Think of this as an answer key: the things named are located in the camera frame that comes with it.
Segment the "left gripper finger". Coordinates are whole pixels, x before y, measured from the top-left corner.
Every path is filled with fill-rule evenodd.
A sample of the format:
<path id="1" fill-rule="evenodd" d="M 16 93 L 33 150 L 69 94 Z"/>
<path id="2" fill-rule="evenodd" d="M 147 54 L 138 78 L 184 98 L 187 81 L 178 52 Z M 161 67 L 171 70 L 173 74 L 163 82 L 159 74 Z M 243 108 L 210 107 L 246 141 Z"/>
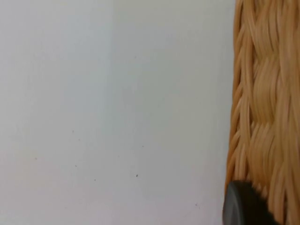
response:
<path id="1" fill-rule="evenodd" d="M 277 225 L 267 202 L 247 181 L 228 184 L 222 212 L 224 225 Z"/>

